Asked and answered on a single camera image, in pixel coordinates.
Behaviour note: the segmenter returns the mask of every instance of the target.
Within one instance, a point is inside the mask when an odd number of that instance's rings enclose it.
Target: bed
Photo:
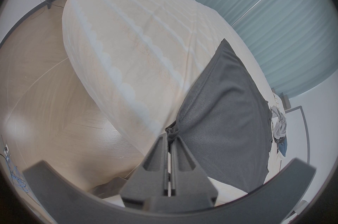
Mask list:
[[[213,9],[194,0],[67,0],[62,31],[70,62],[112,125],[143,155],[175,121],[189,90],[223,40],[268,107],[280,106],[255,58]],[[271,148],[264,182],[280,171]],[[247,192],[209,176],[216,205]]]

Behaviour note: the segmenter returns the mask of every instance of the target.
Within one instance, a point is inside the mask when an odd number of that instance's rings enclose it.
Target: dark baseboard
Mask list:
[[[2,39],[1,43],[0,43],[0,48],[2,47],[2,45],[5,43],[5,41],[8,39],[8,37],[12,34],[12,32],[14,32],[14,30],[19,27],[19,25],[26,20],[31,14],[35,13],[36,11],[38,11],[39,9],[41,9],[42,7],[44,7],[45,5],[47,5],[47,2],[44,1],[40,4],[38,4],[36,7],[34,7],[33,9],[31,9],[30,11],[28,11],[25,15],[23,15],[22,18],[20,18],[13,27],[11,27],[11,29],[8,31],[8,33],[6,33],[5,37]]]

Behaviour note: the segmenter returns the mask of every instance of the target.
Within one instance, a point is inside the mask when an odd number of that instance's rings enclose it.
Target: floor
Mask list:
[[[111,125],[75,74],[62,40],[58,6],[65,2],[36,11],[0,49],[0,132],[19,170],[43,159],[88,191],[126,176],[143,156]]]

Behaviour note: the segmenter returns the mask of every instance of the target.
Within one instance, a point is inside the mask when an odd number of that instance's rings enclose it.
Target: curtain fold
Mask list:
[[[196,0],[234,24],[259,0]],[[290,98],[338,68],[338,15],[331,0],[262,0],[233,28],[277,94]]]

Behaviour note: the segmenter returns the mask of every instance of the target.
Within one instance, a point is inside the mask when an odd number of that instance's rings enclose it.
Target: gray cloth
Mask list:
[[[273,128],[273,136],[279,140],[286,135],[286,118],[276,106],[272,106],[271,111],[273,112],[273,118],[278,117],[278,121]]]
[[[224,39],[166,132],[177,134],[207,175],[251,192],[264,184],[272,144],[272,113]]]

